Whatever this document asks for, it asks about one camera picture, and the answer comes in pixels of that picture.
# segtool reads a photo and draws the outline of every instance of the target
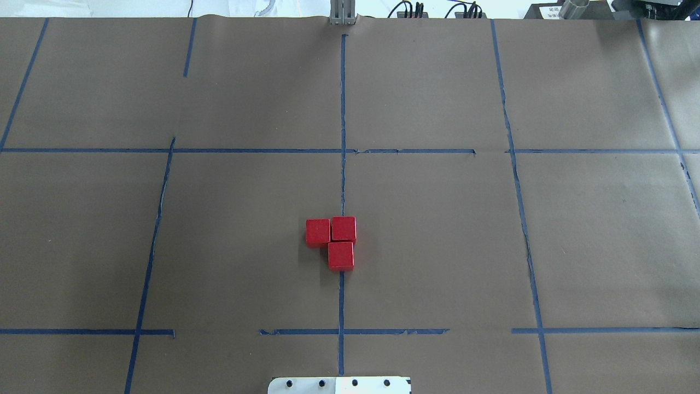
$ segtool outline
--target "metal bracket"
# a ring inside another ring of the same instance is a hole
[[[330,24],[354,25],[355,22],[355,0],[330,0]]]
[[[411,394],[411,378],[402,376],[339,376],[276,378],[267,394]]]

